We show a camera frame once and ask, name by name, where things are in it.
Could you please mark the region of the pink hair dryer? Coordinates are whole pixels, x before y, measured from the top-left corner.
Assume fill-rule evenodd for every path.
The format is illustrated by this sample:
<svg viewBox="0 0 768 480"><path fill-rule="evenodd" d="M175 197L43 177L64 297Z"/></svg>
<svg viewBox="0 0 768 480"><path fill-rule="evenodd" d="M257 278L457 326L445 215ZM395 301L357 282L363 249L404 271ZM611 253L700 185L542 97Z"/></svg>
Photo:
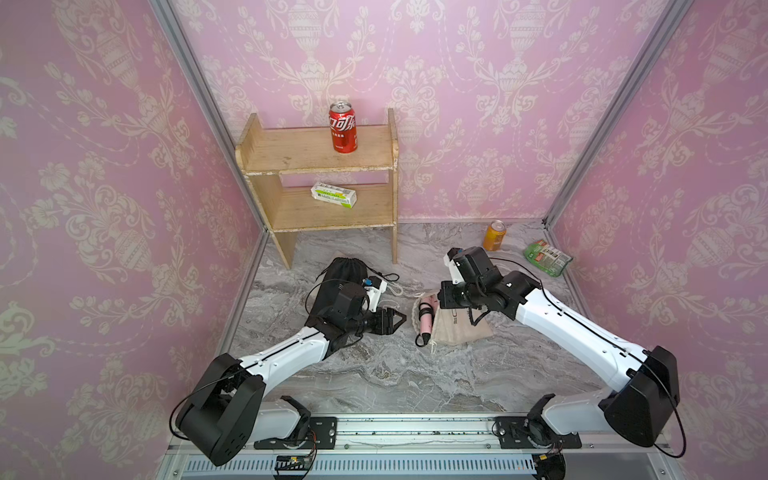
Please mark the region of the pink hair dryer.
<svg viewBox="0 0 768 480"><path fill-rule="evenodd" d="M426 347L431 342L438 308L436 294L426 295L419 300L417 304L419 330L415 338L417 348Z"/></svg>

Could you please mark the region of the beige pouch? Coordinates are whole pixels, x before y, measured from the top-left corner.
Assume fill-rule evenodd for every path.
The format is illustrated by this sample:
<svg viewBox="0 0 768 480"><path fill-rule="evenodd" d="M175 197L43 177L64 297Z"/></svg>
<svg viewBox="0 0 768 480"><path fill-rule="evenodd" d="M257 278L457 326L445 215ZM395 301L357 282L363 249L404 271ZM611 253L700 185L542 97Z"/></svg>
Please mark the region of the beige pouch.
<svg viewBox="0 0 768 480"><path fill-rule="evenodd" d="M420 295L415 300L412 309L412 323L416 331L416 336L419 330L417 304L422 297L430 294L437 295L436 292L427 292ZM439 345L458 346L490 338L492 336L493 330L485 319L473 326L470 322L469 312L467 310L442 309L439 306L432 339L426 347L434 348Z"/></svg>

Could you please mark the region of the black drawstring pouch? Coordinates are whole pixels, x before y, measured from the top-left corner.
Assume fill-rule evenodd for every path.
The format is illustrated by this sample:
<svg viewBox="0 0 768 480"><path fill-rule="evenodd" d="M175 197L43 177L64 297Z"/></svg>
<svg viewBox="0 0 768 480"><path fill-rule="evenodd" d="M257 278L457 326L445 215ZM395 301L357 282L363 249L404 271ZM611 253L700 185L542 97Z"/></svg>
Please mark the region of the black drawstring pouch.
<svg viewBox="0 0 768 480"><path fill-rule="evenodd" d="M316 278L316 285L310 290L316 293L311 307L309 297L305 298L305 325L339 336L392 335L407 316L392 307L381 306L380 300L387 287L398 279L398 274L384 274L360 259L337 257Z"/></svg>

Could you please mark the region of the beige linen drawstring bag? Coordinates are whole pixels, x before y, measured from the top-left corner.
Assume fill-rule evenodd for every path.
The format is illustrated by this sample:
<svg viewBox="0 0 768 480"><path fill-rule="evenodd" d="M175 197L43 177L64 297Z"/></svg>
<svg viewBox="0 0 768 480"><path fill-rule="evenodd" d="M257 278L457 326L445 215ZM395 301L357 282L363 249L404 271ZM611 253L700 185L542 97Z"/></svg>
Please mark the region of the beige linen drawstring bag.
<svg viewBox="0 0 768 480"><path fill-rule="evenodd" d="M404 295L404 289L397 282L387 280L386 283L386 291L391 295L396 297L402 297Z"/></svg>

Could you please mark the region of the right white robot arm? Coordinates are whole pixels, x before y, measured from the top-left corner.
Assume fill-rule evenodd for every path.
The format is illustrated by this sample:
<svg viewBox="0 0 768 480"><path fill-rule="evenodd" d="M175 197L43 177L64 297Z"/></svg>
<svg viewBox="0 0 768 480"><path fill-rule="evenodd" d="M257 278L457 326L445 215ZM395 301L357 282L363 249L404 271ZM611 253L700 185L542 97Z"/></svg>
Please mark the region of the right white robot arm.
<svg viewBox="0 0 768 480"><path fill-rule="evenodd" d="M437 295L444 310L464 310L471 324L499 313L555 342L604 383L591 393L547 394L528 412L530 441L552 447L581 433L615 433L629 443L654 447L680 403L676 357L648 350L598 326L571 309L530 273L502 273L481 247L452 248L444 257L450 279Z"/></svg>

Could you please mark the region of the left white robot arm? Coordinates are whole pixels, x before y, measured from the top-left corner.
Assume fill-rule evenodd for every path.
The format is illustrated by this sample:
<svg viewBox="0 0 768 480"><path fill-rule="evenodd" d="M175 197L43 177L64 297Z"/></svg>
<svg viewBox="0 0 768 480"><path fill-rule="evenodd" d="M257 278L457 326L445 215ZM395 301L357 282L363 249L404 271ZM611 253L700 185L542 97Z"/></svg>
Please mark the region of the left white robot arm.
<svg viewBox="0 0 768 480"><path fill-rule="evenodd" d="M235 358L223 353L211 361L170 414L174 437L191 442L215 466L228 463L249 444L316 448L309 409L290 396L275 402L266 396L367 334L396 333L407 316L380 306L384 286L333 279L315 288L315 299L305 302L308 317L298 333L256 354Z"/></svg>

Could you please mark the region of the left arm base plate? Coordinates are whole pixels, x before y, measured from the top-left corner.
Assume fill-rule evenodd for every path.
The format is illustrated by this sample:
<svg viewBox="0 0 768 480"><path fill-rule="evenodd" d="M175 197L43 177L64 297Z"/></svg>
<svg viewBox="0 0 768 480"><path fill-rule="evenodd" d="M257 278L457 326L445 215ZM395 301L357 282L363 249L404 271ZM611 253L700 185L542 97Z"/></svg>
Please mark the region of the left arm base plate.
<svg viewBox="0 0 768 480"><path fill-rule="evenodd" d="M332 450L336 445L337 417L300 418L285 438L269 438L253 443L255 450L311 449Z"/></svg>

